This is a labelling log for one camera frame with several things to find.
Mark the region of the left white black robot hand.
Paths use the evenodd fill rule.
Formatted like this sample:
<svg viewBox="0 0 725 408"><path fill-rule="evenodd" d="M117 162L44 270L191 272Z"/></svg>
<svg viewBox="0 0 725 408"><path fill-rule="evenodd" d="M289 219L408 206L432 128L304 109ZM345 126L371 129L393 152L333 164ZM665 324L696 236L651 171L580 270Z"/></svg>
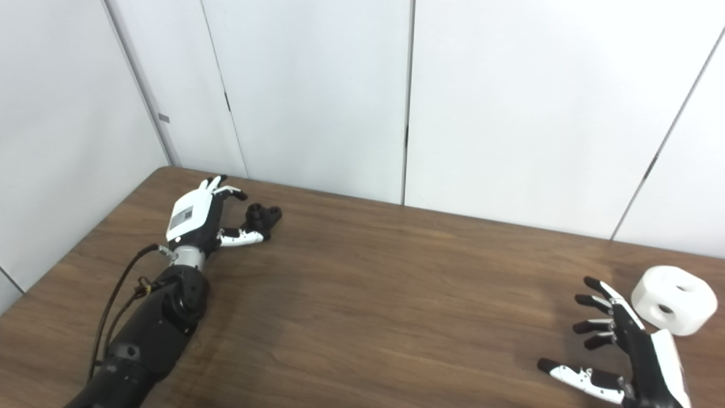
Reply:
<svg viewBox="0 0 725 408"><path fill-rule="evenodd" d="M226 199L235 197L245 201L248 198L241 189L224 185L226 179L225 174L206 178L174 203L165 234L171 251L184 246L195 247L209 256L222 247L241 247L270 240L269 231L220 226Z"/></svg>

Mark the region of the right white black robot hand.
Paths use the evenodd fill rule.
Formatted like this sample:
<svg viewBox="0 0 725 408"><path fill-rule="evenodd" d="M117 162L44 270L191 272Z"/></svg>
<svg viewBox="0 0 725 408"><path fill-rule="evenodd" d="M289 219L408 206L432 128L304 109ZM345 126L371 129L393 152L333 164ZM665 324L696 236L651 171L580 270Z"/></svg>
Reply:
<svg viewBox="0 0 725 408"><path fill-rule="evenodd" d="M592 333L583 342L587 350L616 345L627 354L632 376L605 370L572 367L541 358L537 368L565 385L621 407L691 407L680 355L668 330L649 333L624 297L594 277L583 282L599 295L575 295L575 302L605 313L573 325L577 334Z"/></svg>

